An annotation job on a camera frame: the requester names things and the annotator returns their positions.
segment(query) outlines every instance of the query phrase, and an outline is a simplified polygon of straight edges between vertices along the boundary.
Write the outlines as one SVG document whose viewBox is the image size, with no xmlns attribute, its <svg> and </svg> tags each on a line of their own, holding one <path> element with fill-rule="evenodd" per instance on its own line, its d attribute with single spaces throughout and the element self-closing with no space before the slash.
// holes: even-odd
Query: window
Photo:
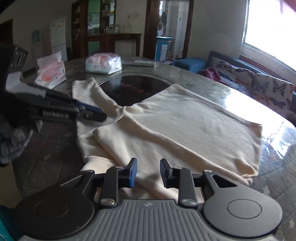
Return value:
<svg viewBox="0 0 296 241">
<path fill-rule="evenodd" d="M 249 0 L 244 44 L 295 71 L 296 12 L 281 0 Z"/>
<path fill-rule="evenodd" d="M 160 1 L 160 3 L 159 3 L 159 16 L 161 16 L 162 12 L 163 12 L 163 1 Z"/>
</svg>

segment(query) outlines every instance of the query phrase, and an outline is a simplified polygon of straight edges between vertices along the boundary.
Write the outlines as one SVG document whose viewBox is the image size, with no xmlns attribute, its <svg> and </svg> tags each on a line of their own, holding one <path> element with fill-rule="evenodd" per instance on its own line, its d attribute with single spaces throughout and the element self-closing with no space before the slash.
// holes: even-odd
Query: glass cabinet door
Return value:
<svg viewBox="0 0 296 241">
<path fill-rule="evenodd" d="M 88 4 L 87 34 L 100 34 L 101 0 L 90 0 Z"/>
<path fill-rule="evenodd" d="M 100 41 L 89 41 L 87 47 L 88 55 L 91 56 L 100 51 Z"/>
<path fill-rule="evenodd" d="M 110 25 L 115 24 L 115 0 L 102 0 L 102 17 Z"/>
</svg>

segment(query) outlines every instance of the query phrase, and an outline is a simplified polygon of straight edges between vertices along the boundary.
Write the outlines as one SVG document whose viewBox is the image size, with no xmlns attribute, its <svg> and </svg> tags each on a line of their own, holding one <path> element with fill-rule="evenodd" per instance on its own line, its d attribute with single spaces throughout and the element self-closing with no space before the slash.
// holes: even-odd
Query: cream fabric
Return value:
<svg viewBox="0 0 296 241">
<path fill-rule="evenodd" d="M 77 123 L 83 169 L 103 173 L 136 157 L 138 185 L 129 197 L 177 199 L 178 190 L 163 187 L 162 158 L 172 167 L 212 169 L 245 185 L 258 174 L 262 126 L 177 84 L 131 107 L 118 106 L 94 79 L 75 81 L 73 97 L 108 115 L 105 123 Z"/>
</svg>

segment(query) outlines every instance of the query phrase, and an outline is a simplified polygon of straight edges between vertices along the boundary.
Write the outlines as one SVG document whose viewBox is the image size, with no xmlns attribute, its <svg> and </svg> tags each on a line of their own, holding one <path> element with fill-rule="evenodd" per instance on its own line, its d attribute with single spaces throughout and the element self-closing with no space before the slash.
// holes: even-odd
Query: white plastic package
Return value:
<svg viewBox="0 0 296 241">
<path fill-rule="evenodd" d="M 156 62 L 150 61 L 150 60 L 135 60 L 135 61 L 122 60 L 121 64 L 122 65 L 137 65 L 137 66 L 154 67 L 156 65 Z"/>
<path fill-rule="evenodd" d="M 37 59 L 39 70 L 35 84 L 53 89 L 66 80 L 66 70 L 62 61 L 62 52 Z"/>
<path fill-rule="evenodd" d="M 112 74 L 122 70 L 121 57 L 113 53 L 96 53 L 85 61 L 85 69 L 91 73 Z"/>
</svg>

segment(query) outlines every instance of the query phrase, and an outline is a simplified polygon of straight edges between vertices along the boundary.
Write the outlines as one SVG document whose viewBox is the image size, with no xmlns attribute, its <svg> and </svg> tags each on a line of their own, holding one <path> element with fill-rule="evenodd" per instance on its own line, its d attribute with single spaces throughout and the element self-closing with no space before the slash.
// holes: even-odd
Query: blue gripper pad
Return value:
<svg viewBox="0 0 296 241">
<path fill-rule="evenodd" d="M 130 177 L 128 179 L 130 188 L 132 188 L 135 184 L 137 170 L 138 170 L 138 162 L 134 161 L 133 165 L 131 166 Z"/>
</svg>

